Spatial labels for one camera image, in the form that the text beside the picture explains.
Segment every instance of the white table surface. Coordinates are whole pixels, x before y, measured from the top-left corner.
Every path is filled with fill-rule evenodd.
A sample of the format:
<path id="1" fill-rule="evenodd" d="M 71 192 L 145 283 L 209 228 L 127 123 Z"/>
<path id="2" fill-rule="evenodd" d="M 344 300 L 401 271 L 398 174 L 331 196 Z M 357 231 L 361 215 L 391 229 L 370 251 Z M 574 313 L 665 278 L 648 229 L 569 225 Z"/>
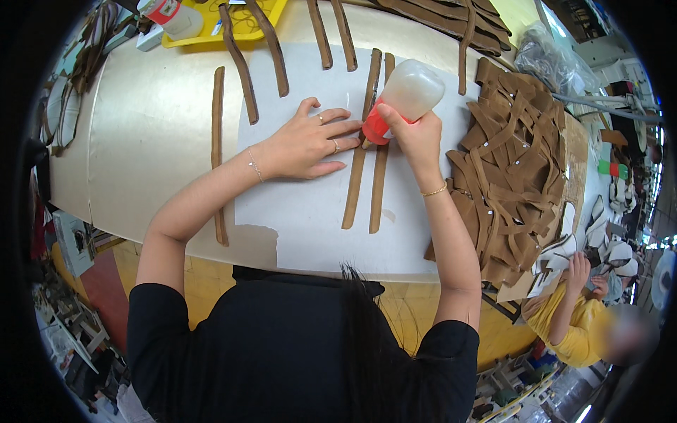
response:
<path id="1" fill-rule="evenodd" d="M 320 2 L 319 7 L 329 42 L 340 45 L 331 5 Z M 458 74 L 457 40 L 367 7 L 346 4 L 345 14 L 355 47 L 376 47 Z M 306 2 L 290 0 L 276 32 L 281 42 L 315 43 Z M 51 161 L 51 202 L 99 229 L 142 242 L 155 212 L 211 168 L 214 70 L 219 66 L 226 69 L 224 161 L 236 151 L 242 90 L 235 65 L 222 45 L 185 49 L 158 46 L 144 53 L 135 48 L 135 41 L 126 42 L 108 56 L 92 89 L 83 96 L 76 138 L 62 157 Z M 243 53 L 249 60 L 250 52 Z M 477 71 L 480 57 L 480 53 L 468 49 L 469 80 Z M 334 57 L 334 66 L 345 66 L 344 58 Z M 254 225 L 235 226 L 232 204 L 225 211 L 231 246 L 216 242 L 210 220 L 189 242 L 187 254 L 277 269 L 276 232 Z M 367 276 L 383 281 L 438 280 L 437 274 L 431 273 Z"/>

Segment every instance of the glue bottle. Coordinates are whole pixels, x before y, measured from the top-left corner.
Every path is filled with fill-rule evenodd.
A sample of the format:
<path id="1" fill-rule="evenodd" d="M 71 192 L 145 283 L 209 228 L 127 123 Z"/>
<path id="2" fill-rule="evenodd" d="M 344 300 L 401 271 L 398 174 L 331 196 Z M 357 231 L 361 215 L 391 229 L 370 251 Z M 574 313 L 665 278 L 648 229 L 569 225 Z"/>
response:
<path id="1" fill-rule="evenodd" d="M 432 110 L 443 95 L 444 82 L 424 64 L 414 59 L 398 64 L 362 125 L 366 138 L 362 148 L 367 149 L 371 143 L 383 146 L 394 137 L 376 110 L 379 104 L 392 107 L 411 124 Z"/>
<path id="2" fill-rule="evenodd" d="M 140 0 L 136 8 L 141 15 L 160 25 L 172 41 L 193 38 L 204 26 L 200 12 L 177 0 Z"/>

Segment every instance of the bracelet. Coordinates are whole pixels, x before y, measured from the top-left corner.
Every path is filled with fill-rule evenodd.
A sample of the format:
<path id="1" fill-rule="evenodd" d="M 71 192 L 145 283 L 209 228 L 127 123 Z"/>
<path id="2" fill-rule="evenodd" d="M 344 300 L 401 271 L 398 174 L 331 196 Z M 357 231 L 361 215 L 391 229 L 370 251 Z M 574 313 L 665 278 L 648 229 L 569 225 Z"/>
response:
<path id="1" fill-rule="evenodd" d="M 444 186 L 442 188 L 440 188 L 439 190 L 433 191 L 433 192 L 422 192 L 421 195 L 424 196 L 424 197 L 434 196 L 435 194 L 439 194 L 440 192 L 442 192 L 446 189 L 447 189 L 447 181 L 444 181 Z"/>
<path id="2" fill-rule="evenodd" d="M 252 159 L 252 161 L 249 163 L 249 166 L 252 166 L 252 169 L 254 169 L 254 172 L 259 176 L 259 180 L 261 182 L 264 182 L 263 178 L 261 177 L 261 171 L 259 170 L 259 167 L 256 165 L 256 160 L 254 160 L 254 156 L 252 155 L 252 150 L 247 147 L 247 152 L 249 153 L 249 158 Z"/>

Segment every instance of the person in yellow shirt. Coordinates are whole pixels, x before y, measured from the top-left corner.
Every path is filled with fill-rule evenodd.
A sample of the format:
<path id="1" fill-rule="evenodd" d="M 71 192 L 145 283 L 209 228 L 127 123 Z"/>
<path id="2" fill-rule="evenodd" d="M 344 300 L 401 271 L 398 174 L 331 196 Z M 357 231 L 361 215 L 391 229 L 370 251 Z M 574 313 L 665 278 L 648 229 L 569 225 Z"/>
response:
<path id="1" fill-rule="evenodd" d="M 585 289 L 584 294 L 589 274 L 590 262 L 582 252 L 575 253 L 566 280 L 552 295 L 527 300 L 522 318 L 563 363 L 573 367 L 587 367 L 601 358 L 628 365 L 648 357 L 657 344 L 657 325 L 637 306 L 618 305 L 606 312 L 601 299 L 607 282 L 593 277 L 596 288 Z"/>

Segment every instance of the yellow tray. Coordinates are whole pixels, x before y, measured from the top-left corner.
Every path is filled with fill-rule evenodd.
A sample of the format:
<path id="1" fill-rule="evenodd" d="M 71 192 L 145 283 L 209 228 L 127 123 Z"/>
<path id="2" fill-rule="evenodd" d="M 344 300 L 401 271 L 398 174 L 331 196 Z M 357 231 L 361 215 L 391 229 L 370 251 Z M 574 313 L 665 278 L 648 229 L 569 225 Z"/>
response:
<path id="1" fill-rule="evenodd" d="M 204 26 L 197 37 L 186 38 L 183 40 L 172 41 L 167 34 L 162 36 L 162 46 L 166 49 L 178 47 L 180 45 L 191 45 L 199 43 L 213 43 L 215 41 L 223 42 L 223 27 L 216 35 L 212 35 L 214 26 L 220 19 L 219 5 L 225 3 L 224 0 L 208 0 L 206 3 L 195 3 L 193 0 L 183 0 L 182 5 L 192 7 L 202 14 Z M 275 26 L 280 19 L 282 9 L 287 4 L 287 0 L 257 0 L 257 3 L 268 17 L 270 23 Z M 254 16 L 245 5 L 233 5 L 228 8 L 228 14 L 233 20 L 233 36 L 236 41 L 254 41 L 263 38 L 263 31 L 259 29 Z"/>

